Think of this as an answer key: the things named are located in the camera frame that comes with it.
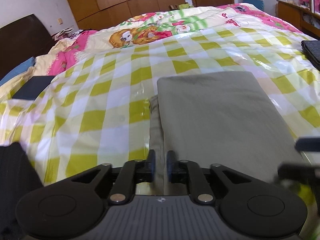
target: cartoon bear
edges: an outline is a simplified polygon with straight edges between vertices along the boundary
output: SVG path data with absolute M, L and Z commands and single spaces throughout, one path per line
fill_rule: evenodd
M 124 29 L 111 35 L 109 42 L 114 48 L 122 48 L 131 43 L 135 45 L 144 45 L 159 39 L 156 35 L 158 27 L 150 26 L 139 31 L 139 28 Z

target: blue pillow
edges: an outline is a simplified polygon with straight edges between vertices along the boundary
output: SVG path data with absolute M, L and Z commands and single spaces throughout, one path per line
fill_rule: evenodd
M 14 78 L 15 76 L 27 71 L 29 67 L 32 67 L 35 64 L 35 61 L 36 61 L 35 57 L 31 57 L 30 59 L 21 63 L 19 66 L 15 67 L 7 75 L 5 75 L 3 79 L 0 80 L 0 86 L 2 86 L 4 83 L 8 82 L 10 79 Z

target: folded black cloth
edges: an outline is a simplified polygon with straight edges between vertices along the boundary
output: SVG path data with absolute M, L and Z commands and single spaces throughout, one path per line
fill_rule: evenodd
M 0 147 L 0 240 L 18 240 L 24 234 L 15 207 L 25 194 L 43 187 L 19 143 Z
M 302 41 L 301 46 L 308 60 L 320 71 L 320 41 Z

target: metal pin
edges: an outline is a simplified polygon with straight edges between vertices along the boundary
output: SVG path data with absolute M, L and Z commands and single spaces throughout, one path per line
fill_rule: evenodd
M 110 200 L 113 202 L 122 202 L 125 200 L 125 195 L 119 193 L 113 194 L 110 196 Z
M 213 200 L 213 196 L 210 194 L 201 194 L 198 196 L 198 200 L 207 203 Z

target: blue fabric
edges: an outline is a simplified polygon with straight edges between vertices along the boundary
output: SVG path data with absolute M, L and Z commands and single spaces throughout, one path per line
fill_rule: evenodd
M 31 57 L 30 59 L 21 63 L 19 66 L 11 70 L 7 75 L 5 75 L 3 79 L 0 80 L 0 86 L 2 86 L 4 83 L 8 82 L 10 79 L 14 78 L 15 76 L 27 71 L 28 68 L 32 67 L 34 64 L 35 64 L 35 57 Z
M 264 10 L 264 1 L 262 0 L 243 0 L 243 2 L 253 4 L 261 11 Z

